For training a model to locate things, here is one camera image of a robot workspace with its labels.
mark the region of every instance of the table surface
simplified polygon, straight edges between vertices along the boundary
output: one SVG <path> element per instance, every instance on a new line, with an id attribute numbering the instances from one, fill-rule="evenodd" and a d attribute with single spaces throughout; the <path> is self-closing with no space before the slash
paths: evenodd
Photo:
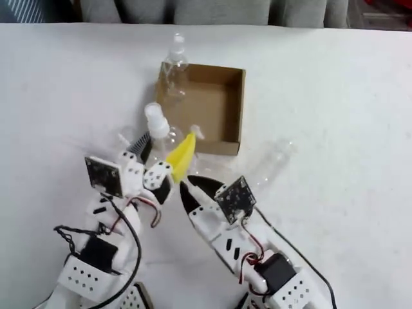
<path id="1" fill-rule="evenodd" d="M 142 132 L 177 31 L 191 62 L 246 69 L 241 149 L 228 164 L 247 167 L 278 138 L 296 144 L 259 204 L 330 280 L 339 308 L 409 308 L 412 33 L 2 24 L 5 308 L 29 308 L 52 290 L 67 254 L 52 228 L 81 226 L 93 194 L 83 156 L 107 150 L 119 127 Z M 156 307 L 231 308 L 245 287 L 178 201 L 164 208 L 162 224 L 142 234 L 141 276 Z"/>

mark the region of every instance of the cardboard box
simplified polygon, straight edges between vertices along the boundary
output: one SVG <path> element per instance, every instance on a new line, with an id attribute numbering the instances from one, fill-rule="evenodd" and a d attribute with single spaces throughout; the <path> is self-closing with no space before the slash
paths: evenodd
<path id="1" fill-rule="evenodd" d="M 160 72 L 156 101 L 162 105 L 171 125 L 184 134 L 190 126 L 200 126 L 204 140 L 196 141 L 196 151 L 214 155 L 237 155 L 241 140 L 243 90 L 246 71 L 220 66 L 190 64 L 183 102 L 168 102 Z"/>

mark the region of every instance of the hole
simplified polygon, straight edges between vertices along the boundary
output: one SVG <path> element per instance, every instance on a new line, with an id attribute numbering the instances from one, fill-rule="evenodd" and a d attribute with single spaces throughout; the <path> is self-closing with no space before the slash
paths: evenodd
<path id="1" fill-rule="evenodd" d="M 231 238 L 229 238 L 227 241 L 226 241 L 226 250 L 230 250 L 230 248 L 232 248 L 232 239 Z"/>
<path id="2" fill-rule="evenodd" d="M 233 258 L 237 260 L 239 258 L 239 255 L 240 255 L 240 248 L 238 247 L 238 248 L 234 249 Z"/>
<path id="3" fill-rule="evenodd" d="M 101 207 L 98 209 L 93 210 L 93 214 L 100 214 L 101 212 L 105 212 L 107 209 L 105 207 Z"/>

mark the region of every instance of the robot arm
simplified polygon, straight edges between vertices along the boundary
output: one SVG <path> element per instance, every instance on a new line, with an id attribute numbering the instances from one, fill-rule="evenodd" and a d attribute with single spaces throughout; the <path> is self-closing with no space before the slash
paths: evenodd
<path id="1" fill-rule="evenodd" d="M 85 160 L 91 186 L 100 194 L 88 205 L 87 230 L 55 229 L 71 244 L 71 254 L 45 308 L 152 308 L 144 286 L 135 282 L 142 232 L 137 209 L 149 204 L 156 211 L 152 227 L 158 223 L 160 206 L 173 194 L 173 168 L 158 162 L 147 170 L 128 151 L 116 163 Z M 69 232 L 80 233 L 76 246 Z"/>
<path id="2" fill-rule="evenodd" d="M 201 176 L 188 179 L 191 185 L 182 182 L 180 194 L 193 227 L 239 283 L 249 283 L 250 293 L 238 308 L 336 308 L 333 292 L 331 305 L 312 279 L 300 252 L 254 205 L 256 201 L 244 177 L 230 186 Z M 248 224 L 256 213 L 267 225 Z"/>

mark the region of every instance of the open cardboard box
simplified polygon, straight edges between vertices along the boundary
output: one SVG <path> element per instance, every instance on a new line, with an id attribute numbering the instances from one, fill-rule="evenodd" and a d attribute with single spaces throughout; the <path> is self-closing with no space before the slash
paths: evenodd
<path id="1" fill-rule="evenodd" d="M 193 124 L 200 126 L 204 140 L 196 151 L 214 155 L 237 155 L 241 140 L 243 89 L 246 71 L 221 66 L 190 64 L 189 82 L 183 102 L 168 102 L 162 71 L 156 87 L 156 101 L 172 126 L 186 135 Z"/>

